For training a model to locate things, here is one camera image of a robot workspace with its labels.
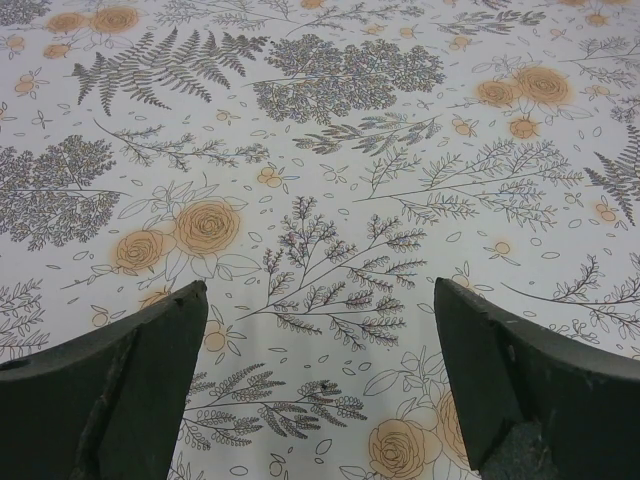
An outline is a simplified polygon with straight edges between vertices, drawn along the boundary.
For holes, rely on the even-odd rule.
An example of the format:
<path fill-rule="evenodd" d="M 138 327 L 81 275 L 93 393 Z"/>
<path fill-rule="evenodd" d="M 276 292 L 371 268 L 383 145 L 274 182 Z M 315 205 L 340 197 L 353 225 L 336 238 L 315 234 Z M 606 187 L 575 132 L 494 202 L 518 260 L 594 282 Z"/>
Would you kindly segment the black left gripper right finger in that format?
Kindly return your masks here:
<path fill-rule="evenodd" d="M 450 279 L 437 279 L 434 309 L 468 462 L 481 478 L 638 478 L 638 361 Z"/>

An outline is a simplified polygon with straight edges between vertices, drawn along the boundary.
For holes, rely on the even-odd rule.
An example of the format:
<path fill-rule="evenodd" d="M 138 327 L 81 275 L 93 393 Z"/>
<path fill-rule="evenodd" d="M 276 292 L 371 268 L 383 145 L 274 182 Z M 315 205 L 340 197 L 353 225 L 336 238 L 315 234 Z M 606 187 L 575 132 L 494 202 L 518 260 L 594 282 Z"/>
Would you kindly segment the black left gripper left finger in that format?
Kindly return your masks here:
<path fill-rule="evenodd" d="M 4 479 L 164 479 L 207 321 L 202 281 L 1 365 Z"/>

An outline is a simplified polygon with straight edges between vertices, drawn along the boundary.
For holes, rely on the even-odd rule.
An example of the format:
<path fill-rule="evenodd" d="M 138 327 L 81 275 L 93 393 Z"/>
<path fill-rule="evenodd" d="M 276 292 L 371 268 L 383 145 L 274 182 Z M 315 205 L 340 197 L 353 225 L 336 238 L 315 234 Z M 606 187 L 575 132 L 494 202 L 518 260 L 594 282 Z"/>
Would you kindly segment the floral patterned tablecloth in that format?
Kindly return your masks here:
<path fill-rule="evenodd" d="M 172 479 L 471 479 L 448 278 L 639 356 L 635 1 L 5 1 L 1 358 L 195 280 Z"/>

